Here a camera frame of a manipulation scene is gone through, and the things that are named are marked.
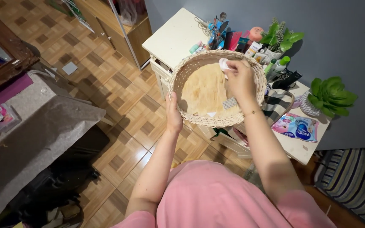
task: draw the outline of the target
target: wooden parquet floor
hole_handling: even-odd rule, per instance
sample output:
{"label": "wooden parquet floor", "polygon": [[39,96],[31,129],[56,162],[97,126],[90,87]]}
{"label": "wooden parquet floor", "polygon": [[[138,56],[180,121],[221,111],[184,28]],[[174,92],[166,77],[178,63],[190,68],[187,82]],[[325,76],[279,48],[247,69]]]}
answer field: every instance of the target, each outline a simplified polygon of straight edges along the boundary
{"label": "wooden parquet floor", "polygon": [[[0,0],[0,19],[23,41],[35,46],[43,62],[56,67],[72,85],[66,88],[79,99],[107,111],[113,127],[99,122],[110,143],[94,167],[102,174],[81,191],[82,227],[108,228],[119,223],[140,172],[165,130],[165,101],[154,72],[142,72],[112,47],[85,28],[46,5],[43,0]],[[62,67],[72,61],[78,69],[67,75]],[[195,125],[185,122],[174,161],[207,159],[243,175],[251,159],[205,140]]]}

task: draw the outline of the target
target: pink shirt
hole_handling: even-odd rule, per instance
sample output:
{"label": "pink shirt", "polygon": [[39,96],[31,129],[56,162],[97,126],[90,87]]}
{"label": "pink shirt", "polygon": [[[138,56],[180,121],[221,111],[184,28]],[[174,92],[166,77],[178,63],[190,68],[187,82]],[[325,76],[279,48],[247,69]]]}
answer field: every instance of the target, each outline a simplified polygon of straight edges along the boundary
{"label": "pink shirt", "polygon": [[223,165],[196,160],[170,172],[156,219],[135,211],[114,228],[336,227],[305,191],[288,192],[277,207]]}

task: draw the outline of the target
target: person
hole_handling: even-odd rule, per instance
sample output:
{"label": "person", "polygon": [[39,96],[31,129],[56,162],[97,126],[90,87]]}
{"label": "person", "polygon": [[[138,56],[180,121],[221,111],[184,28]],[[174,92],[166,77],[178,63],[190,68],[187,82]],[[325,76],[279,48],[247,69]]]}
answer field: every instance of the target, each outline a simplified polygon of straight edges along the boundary
{"label": "person", "polygon": [[335,227],[309,195],[256,101],[246,61],[228,61],[229,89],[245,117],[253,162],[268,196],[223,165],[188,161],[170,170],[183,120],[166,98],[167,127],[114,228]]}

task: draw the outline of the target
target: gray tablecloth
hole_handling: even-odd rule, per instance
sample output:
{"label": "gray tablecloth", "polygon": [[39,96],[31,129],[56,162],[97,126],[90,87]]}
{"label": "gray tablecloth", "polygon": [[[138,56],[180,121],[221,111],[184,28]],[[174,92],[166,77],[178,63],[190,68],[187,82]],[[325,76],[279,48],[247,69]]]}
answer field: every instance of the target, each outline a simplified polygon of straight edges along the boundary
{"label": "gray tablecloth", "polygon": [[55,81],[30,74],[33,84],[7,101],[22,122],[0,136],[0,213],[40,171],[105,115],[72,98]]}

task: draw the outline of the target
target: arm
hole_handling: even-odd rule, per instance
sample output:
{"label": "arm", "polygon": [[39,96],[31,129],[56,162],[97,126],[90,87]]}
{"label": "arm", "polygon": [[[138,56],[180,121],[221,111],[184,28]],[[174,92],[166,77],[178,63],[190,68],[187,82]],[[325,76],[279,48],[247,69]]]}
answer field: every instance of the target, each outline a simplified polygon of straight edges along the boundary
{"label": "arm", "polygon": [[143,168],[126,209],[125,218],[137,210],[145,210],[156,215],[157,206],[163,196],[171,163],[176,149],[178,134],[183,128],[183,120],[177,110],[177,95],[171,101],[166,96],[167,127],[149,162]]}
{"label": "arm", "polygon": [[247,140],[253,162],[270,199],[277,203],[290,190],[304,190],[280,142],[256,101],[253,72],[247,62],[228,61],[230,90],[245,116]]}

